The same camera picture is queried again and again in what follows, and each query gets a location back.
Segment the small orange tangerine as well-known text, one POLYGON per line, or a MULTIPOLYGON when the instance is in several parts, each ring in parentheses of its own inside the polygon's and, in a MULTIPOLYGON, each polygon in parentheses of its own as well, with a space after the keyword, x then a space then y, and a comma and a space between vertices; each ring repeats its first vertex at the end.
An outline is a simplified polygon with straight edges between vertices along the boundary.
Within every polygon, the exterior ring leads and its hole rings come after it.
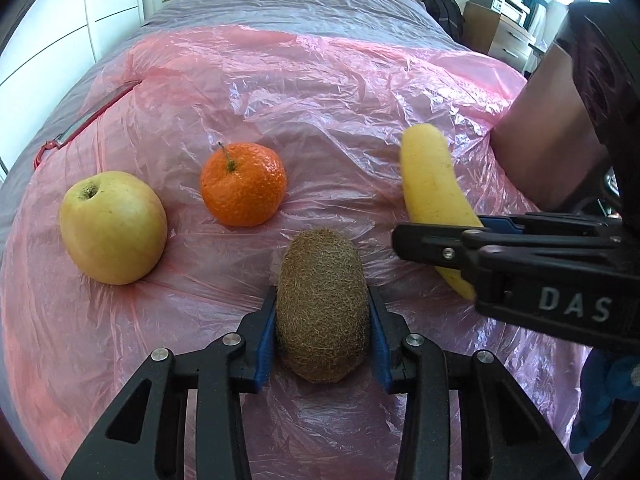
POLYGON ((278 211, 288 187, 280 156, 257 143, 218 143, 200 175, 201 196, 224 226, 254 228, 278 211))

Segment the black backpack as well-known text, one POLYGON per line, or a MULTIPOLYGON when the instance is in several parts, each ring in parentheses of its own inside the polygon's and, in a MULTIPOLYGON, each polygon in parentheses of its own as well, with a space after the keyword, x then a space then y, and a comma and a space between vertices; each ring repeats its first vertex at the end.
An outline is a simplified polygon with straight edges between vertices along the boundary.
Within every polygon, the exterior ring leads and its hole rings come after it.
POLYGON ((427 13, 458 44, 462 43, 464 17, 456 0, 422 0, 427 13))

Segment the purple bed cover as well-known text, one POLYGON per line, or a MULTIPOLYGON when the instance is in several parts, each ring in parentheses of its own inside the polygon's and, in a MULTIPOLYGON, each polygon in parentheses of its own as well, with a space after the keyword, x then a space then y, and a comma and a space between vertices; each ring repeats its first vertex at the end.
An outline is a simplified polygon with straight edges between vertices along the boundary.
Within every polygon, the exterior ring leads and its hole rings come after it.
POLYGON ((436 76, 468 56, 413 0, 177 0, 91 67, 1 190, 2 404, 32 457, 59 474, 154 348, 202 348, 259 304, 299 231, 344 229, 369 278, 396 280, 399 136, 437 117, 457 128, 462 96, 436 76), (288 196, 263 226, 227 229, 206 210, 200 172, 217 142, 282 157, 288 196), (58 232, 65 192, 104 170, 145 181, 169 222, 158 266, 124 287, 83 276, 58 232))

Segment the grey printer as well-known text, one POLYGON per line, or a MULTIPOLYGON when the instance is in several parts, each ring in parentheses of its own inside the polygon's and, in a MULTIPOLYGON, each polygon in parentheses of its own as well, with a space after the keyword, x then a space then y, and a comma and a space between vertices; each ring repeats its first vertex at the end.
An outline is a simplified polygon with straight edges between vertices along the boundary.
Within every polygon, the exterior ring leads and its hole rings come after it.
POLYGON ((524 26, 530 13, 529 7, 522 0, 469 0, 485 9, 503 14, 514 23, 524 26))

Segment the yellow apple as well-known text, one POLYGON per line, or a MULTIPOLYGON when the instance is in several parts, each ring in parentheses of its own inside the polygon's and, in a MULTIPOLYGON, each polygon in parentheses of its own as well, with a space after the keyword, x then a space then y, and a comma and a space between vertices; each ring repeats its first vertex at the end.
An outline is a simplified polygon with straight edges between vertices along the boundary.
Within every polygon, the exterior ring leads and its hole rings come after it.
POLYGON ((65 193, 58 227, 79 270, 107 285, 149 274, 168 237, 164 206, 141 179, 123 171, 85 178, 65 193))

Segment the yellow banana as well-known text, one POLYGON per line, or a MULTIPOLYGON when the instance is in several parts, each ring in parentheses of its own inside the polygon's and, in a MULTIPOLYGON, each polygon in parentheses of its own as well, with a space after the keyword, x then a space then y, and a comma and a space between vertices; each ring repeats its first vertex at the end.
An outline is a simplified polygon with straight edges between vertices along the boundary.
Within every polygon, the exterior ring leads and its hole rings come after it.
MULTIPOLYGON (((407 128, 400 142, 402 192, 409 220, 429 226, 483 229, 483 223, 461 191, 454 173, 447 139, 432 125, 407 128)), ((394 251, 401 259, 422 256, 420 233, 397 226, 392 234, 394 251)), ((462 298, 475 300, 473 286, 460 271, 436 266, 437 272, 462 298)))

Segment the white wardrobe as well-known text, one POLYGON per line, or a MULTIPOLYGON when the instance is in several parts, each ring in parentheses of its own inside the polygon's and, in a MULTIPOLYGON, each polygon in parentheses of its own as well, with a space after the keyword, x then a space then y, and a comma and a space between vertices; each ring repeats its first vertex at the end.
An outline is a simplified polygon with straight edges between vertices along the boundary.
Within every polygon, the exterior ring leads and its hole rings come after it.
POLYGON ((1 170, 68 90, 140 27, 143 0, 36 0, 1 53, 1 170))

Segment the red-edged phone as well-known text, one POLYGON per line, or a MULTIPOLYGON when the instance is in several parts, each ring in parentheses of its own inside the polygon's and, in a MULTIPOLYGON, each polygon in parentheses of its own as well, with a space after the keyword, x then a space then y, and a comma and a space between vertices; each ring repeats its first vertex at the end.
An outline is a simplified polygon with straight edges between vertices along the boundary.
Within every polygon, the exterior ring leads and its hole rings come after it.
POLYGON ((96 118, 100 117, 109 107, 114 105, 123 96, 126 96, 126 94, 134 90, 134 88, 141 83, 141 79, 126 81, 124 84, 121 84, 115 90, 104 96, 104 98, 94 103, 93 106, 85 112, 85 114, 75 120, 66 130, 40 146, 39 151, 32 161, 32 168, 37 169, 40 166, 44 154, 48 151, 58 151, 61 148, 64 148, 67 144, 70 144, 70 142, 75 140, 85 129, 87 129, 96 120, 96 118))

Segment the wooden drawer cabinet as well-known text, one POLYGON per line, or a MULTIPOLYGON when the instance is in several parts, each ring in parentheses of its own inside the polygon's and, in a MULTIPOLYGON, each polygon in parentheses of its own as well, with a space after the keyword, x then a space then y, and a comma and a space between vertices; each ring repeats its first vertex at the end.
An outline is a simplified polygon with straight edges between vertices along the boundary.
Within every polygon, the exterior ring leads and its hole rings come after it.
POLYGON ((523 73, 535 38, 510 18, 468 1, 463 12, 462 44, 523 73))

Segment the steel black electric kettle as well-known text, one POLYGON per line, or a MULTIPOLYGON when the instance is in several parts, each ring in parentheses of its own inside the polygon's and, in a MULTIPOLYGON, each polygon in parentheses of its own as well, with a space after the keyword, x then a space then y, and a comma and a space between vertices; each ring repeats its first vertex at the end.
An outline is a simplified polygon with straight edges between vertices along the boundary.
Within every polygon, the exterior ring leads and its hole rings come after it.
POLYGON ((511 183, 539 209, 560 211, 582 198, 608 152, 573 82, 570 55, 554 44, 503 118, 490 146, 511 183))

